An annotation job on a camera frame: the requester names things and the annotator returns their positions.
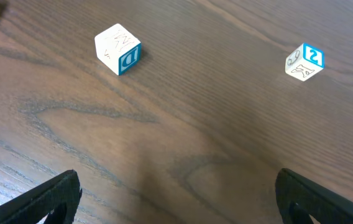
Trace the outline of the blue number 2 block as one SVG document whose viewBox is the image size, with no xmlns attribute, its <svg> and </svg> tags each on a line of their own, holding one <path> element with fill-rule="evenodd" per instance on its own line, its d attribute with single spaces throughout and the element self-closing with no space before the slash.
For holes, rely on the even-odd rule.
<svg viewBox="0 0 353 224">
<path fill-rule="evenodd" d="M 286 58 L 285 72 L 304 82 L 324 69 L 324 59 L 321 49 L 302 43 Z"/>
</svg>

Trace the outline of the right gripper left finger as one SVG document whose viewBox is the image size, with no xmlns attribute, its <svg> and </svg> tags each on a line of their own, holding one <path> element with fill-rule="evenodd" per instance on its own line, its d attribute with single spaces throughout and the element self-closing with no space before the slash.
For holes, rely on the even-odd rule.
<svg viewBox="0 0 353 224">
<path fill-rule="evenodd" d="M 0 223 L 73 223 L 82 190 L 67 170 L 0 206 Z"/>
</svg>

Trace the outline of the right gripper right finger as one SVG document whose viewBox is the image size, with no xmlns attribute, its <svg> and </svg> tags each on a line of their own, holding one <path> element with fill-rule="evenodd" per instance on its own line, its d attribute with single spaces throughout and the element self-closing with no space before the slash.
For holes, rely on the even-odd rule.
<svg viewBox="0 0 353 224">
<path fill-rule="evenodd" d="M 353 202 L 290 169 L 278 172 L 275 194 L 284 224 L 353 224 Z"/>
</svg>

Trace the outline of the white block with blue D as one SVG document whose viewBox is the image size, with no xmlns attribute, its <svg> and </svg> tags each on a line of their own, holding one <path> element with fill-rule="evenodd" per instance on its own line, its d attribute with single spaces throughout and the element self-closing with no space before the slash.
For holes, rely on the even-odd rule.
<svg viewBox="0 0 353 224">
<path fill-rule="evenodd" d="M 116 75 L 122 75 L 140 60 L 141 41 L 120 24 L 99 33 L 94 42 L 97 58 Z"/>
</svg>

